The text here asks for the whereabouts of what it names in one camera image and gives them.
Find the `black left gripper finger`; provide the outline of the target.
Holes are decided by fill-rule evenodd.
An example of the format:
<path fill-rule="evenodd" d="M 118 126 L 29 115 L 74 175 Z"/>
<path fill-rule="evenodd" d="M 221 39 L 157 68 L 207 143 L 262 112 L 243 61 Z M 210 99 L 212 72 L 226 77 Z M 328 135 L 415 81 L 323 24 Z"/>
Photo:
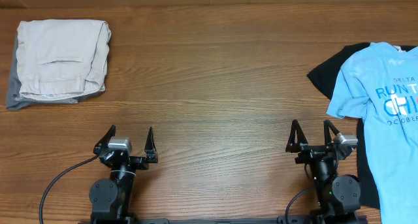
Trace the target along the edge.
<path fill-rule="evenodd" d="M 107 133 L 96 143 L 96 145 L 93 148 L 94 154 L 100 154 L 103 149 L 108 148 L 108 143 L 110 139 L 115 136 L 116 134 L 116 126 L 112 125 Z"/>
<path fill-rule="evenodd" d="M 153 127 L 149 128 L 144 151 L 147 157 L 157 157 L 157 150 L 155 147 L 154 136 L 153 136 Z"/>

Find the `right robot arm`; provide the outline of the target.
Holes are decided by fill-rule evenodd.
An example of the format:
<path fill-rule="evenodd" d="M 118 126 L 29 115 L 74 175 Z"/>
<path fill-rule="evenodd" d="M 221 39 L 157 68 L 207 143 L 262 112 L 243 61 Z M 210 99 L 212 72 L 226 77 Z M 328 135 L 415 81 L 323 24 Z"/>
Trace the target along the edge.
<path fill-rule="evenodd" d="M 355 135 L 344 135 L 330 120 L 323 122 L 324 145 L 308 144 L 297 120 L 291 123 L 291 131 L 285 148 L 296 153 L 296 164 L 303 164 L 307 177 L 313 186 L 295 195 L 285 209 L 284 221 L 291 223 L 290 207 L 302 195 L 315 191 L 319 208 L 303 217 L 304 223 L 366 223 L 357 215 L 361 208 L 361 184 L 354 175 L 339 175 L 338 166 L 356 148 Z"/>

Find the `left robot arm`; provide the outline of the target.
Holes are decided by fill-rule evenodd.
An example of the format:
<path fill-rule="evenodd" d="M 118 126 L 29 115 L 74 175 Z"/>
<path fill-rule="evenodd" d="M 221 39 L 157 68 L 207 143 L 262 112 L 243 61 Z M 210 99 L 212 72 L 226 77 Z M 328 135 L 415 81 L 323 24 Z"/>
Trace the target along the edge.
<path fill-rule="evenodd" d="M 100 162 L 110 168 L 108 178 L 96 181 L 89 190 L 92 203 L 91 223 L 138 223 L 136 214 L 129 211 L 137 170 L 148 170 L 159 158 L 155 147 L 153 129 L 149 128 L 145 156 L 131 155 L 132 145 L 128 137 L 117 137 L 116 126 L 96 143 L 93 153 Z"/>

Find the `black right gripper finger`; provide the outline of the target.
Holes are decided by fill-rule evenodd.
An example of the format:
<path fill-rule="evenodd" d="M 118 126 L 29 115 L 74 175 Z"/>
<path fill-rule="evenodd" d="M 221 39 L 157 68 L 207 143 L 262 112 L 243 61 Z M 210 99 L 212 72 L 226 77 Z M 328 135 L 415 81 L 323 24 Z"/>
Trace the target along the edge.
<path fill-rule="evenodd" d="M 323 122 L 323 126 L 324 126 L 325 145 L 328 145 L 332 142 L 330 132 L 332 131 L 334 136 L 336 136 L 339 133 L 339 130 L 337 130 L 337 128 L 333 125 L 333 123 L 330 120 L 325 120 Z"/>
<path fill-rule="evenodd" d="M 308 146 L 308 141 L 303 133 L 303 130 L 301 129 L 298 120 L 293 120 L 285 151 L 290 153 L 298 153 L 301 152 L 306 146 Z"/>

